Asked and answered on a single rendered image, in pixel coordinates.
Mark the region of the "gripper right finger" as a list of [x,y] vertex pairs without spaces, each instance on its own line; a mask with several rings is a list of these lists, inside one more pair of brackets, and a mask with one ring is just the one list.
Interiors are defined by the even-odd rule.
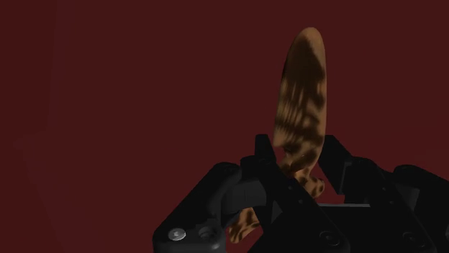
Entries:
[[337,221],[351,253],[449,253],[449,180],[416,165],[389,172],[333,135],[318,163],[345,198]]

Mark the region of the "brown wooden spoon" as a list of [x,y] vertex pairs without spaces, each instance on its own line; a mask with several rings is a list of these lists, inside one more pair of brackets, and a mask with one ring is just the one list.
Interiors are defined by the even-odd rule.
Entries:
[[273,146],[284,151],[278,163],[312,198],[325,189],[323,179],[311,175],[325,141],[327,71],[320,32],[303,29],[291,43],[281,76]]

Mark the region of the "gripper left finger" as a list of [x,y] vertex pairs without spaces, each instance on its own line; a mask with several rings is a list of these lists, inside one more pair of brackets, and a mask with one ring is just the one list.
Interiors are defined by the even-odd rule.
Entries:
[[219,162],[153,232],[153,253],[229,253],[226,228],[245,208],[263,235],[248,253],[350,253],[348,238],[298,184],[285,177],[267,135],[239,164]]

